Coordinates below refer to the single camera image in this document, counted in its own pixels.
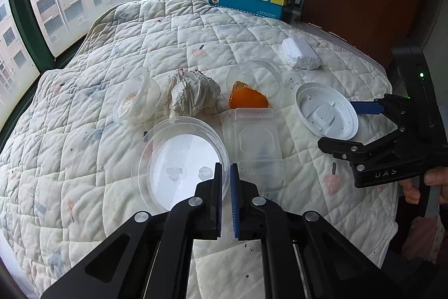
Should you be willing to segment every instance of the human hand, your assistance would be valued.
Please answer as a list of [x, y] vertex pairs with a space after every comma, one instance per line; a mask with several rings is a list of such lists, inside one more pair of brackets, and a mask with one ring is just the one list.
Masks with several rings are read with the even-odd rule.
[[[418, 204], [420, 200], [420, 191], [412, 186], [412, 179], [399, 181], [405, 192], [406, 202]], [[428, 170], [425, 174], [425, 184], [428, 186], [442, 186], [438, 204], [448, 203], [448, 168], [434, 168]]]

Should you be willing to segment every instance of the quilted blanket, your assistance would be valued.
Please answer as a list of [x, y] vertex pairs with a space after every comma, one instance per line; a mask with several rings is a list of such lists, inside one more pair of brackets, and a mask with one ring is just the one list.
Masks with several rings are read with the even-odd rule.
[[[322, 59], [318, 70], [294, 71], [285, 38], [305, 38]], [[112, 114], [128, 75], [146, 67], [163, 87], [177, 68], [199, 69], [223, 93], [232, 65], [268, 58], [280, 65], [283, 98], [275, 107], [286, 187], [286, 211], [318, 211], [380, 266], [396, 232], [396, 185], [355, 189], [349, 164], [317, 147], [300, 121], [293, 95], [304, 82], [321, 82], [350, 100], [391, 92], [368, 60], [270, 18], [215, 8], [203, 0], [143, 0], [117, 6], [91, 27], [77, 55], [62, 70], [47, 71], [32, 104], [0, 153], [0, 227], [36, 293], [64, 275], [137, 210], [131, 166], [143, 134], [160, 120], [115, 124]], [[198, 118], [223, 141], [229, 108], [224, 95]], [[389, 133], [381, 115], [361, 116], [354, 140]], [[263, 298], [259, 242], [232, 236], [230, 194], [223, 202], [222, 238], [195, 242], [188, 297]]]

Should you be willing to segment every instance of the rectangular plastic container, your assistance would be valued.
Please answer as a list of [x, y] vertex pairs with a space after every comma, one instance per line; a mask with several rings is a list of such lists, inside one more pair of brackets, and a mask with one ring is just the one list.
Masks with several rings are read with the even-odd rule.
[[274, 111], [237, 108], [233, 122], [240, 178], [256, 184], [260, 195], [278, 201], [285, 187], [285, 172]]

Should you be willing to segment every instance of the white coffee cup lid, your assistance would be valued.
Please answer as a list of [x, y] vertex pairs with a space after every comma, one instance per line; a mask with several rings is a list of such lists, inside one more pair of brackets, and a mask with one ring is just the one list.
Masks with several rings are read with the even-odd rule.
[[319, 137], [350, 140], [358, 132], [355, 109], [341, 93], [321, 83], [305, 83], [297, 89], [299, 117]]

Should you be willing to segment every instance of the round plastic container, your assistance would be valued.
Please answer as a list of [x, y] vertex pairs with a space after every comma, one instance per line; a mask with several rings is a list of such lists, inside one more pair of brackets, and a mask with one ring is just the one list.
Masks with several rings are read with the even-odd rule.
[[300, 119], [319, 137], [350, 140], [358, 132], [355, 109], [341, 93], [320, 83], [305, 83], [297, 89]]
[[227, 74], [227, 91], [231, 93], [235, 82], [246, 83], [266, 95], [270, 105], [281, 100], [282, 70], [267, 59], [251, 60], [233, 65]]
[[145, 68], [138, 68], [118, 94], [113, 111], [114, 122], [146, 122], [154, 115], [159, 97], [158, 84], [149, 77]]
[[198, 183], [214, 178], [217, 162], [223, 168], [224, 199], [230, 162], [224, 143], [207, 123], [191, 117], [170, 118], [151, 129], [144, 141], [131, 182], [135, 197], [150, 213], [171, 210], [194, 196]]

